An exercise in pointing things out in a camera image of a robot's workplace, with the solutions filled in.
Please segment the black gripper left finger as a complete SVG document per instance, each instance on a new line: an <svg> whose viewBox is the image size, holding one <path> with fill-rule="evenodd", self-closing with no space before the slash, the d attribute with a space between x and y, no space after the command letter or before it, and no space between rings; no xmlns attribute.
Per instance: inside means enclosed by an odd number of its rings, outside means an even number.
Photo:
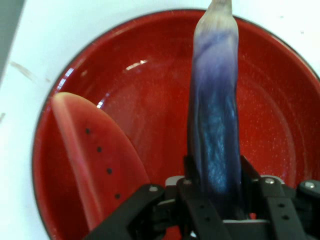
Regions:
<svg viewBox="0 0 320 240"><path fill-rule="evenodd" d="M185 176L174 186L145 184L94 228L86 240L161 240L177 226L184 240L230 240L231 234L201 193L192 157L184 157Z"/></svg>

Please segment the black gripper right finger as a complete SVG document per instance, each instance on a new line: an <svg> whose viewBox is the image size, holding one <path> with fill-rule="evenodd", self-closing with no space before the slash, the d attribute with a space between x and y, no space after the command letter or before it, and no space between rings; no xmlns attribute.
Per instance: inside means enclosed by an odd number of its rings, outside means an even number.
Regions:
<svg viewBox="0 0 320 240"><path fill-rule="evenodd" d="M320 182L308 179L296 188L274 175L260 175L241 156L244 211L269 224L272 240L320 238Z"/></svg>

